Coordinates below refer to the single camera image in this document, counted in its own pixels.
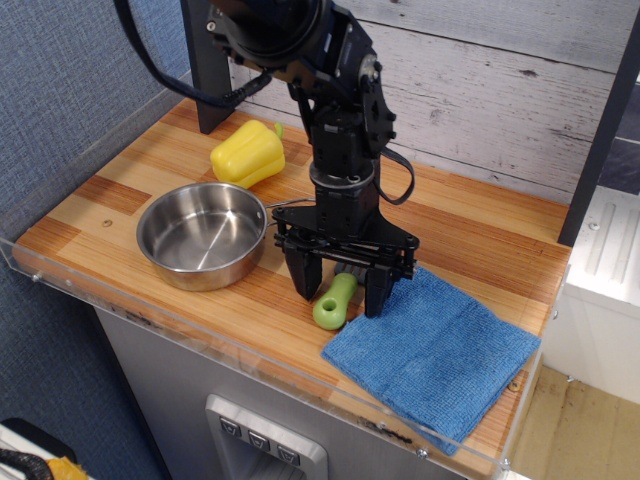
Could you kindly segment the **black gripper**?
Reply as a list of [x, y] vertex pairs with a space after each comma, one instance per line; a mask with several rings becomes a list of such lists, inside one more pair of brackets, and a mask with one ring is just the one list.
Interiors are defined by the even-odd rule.
[[369, 267], [365, 274], [365, 315], [379, 316], [396, 279], [415, 275], [419, 240], [380, 212], [380, 171], [336, 177], [310, 171], [315, 187], [311, 206], [274, 211], [277, 243], [297, 293], [305, 300], [322, 281], [322, 260]]

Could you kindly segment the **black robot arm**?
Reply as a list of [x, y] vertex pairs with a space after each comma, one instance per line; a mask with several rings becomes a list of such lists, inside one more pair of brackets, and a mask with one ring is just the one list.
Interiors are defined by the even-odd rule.
[[315, 202], [273, 213], [297, 292], [314, 296], [327, 259], [361, 267], [365, 312], [378, 316], [395, 283], [413, 277], [419, 241], [379, 208], [396, 133], [371, 38], [331, 1], [216, 1], [208, 29], [220, 51], [284, 81], [298, 104]]

